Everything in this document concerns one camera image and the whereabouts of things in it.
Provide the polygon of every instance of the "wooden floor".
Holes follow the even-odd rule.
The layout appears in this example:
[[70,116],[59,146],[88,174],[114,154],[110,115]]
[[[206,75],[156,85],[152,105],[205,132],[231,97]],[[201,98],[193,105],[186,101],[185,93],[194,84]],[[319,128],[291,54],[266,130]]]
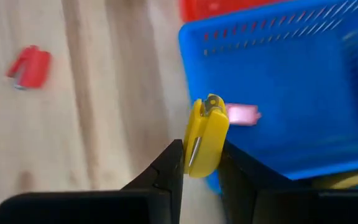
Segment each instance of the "wooden floor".
[[[0,0],[0,202],[32,191],[119,189],[188,116],[177,0]],[[41,90],[4,76],[25,46],[53,55]],[[182,223],[222,223],[186,178]]]

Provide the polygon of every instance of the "pink toy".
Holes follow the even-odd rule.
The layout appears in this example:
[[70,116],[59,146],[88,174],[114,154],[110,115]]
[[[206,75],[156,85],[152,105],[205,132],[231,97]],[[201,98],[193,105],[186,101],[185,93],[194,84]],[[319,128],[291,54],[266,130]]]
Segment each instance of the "pink toy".
[[255,105],[228,103],[225,106],[230,124],[253,126],[262,117],[258,112],[258,106]]

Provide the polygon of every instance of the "red container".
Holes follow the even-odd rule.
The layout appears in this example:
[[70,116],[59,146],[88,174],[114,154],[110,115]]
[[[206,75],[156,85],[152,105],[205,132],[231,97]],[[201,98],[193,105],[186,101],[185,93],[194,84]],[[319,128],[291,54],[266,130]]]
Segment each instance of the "red container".
[[179,0],[183,22],[219,16],[285,0]]

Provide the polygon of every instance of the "blue basket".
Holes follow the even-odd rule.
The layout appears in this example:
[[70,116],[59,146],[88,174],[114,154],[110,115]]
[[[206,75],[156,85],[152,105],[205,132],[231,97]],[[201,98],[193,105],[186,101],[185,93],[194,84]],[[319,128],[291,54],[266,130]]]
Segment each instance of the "blue basket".
[[290,179],[358,169],[358,0],[299,0],[186,24],[193,101],[258,105],[227,139]]

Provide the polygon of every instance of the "red plastic piece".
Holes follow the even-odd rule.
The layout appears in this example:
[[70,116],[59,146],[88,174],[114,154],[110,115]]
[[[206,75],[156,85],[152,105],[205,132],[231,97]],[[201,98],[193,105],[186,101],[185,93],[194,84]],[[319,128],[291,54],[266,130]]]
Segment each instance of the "red plastic piece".
[[235,103],[225,104],[227,117],[230,124],[253,126],[258,123],[262,115],[258,112],[258,106],[241,105]]
[[[40,88],[47,79],[50,60],[50,53],[31,45],[20,53],[18,59],[9,69],[7,76],[16,78],[16,87],[18,88]],[[21,68],[23,68],[23,72],[17,74]]]
[[179,0],[183,22],[207,19],[250,7],[273,4],[285,0]]

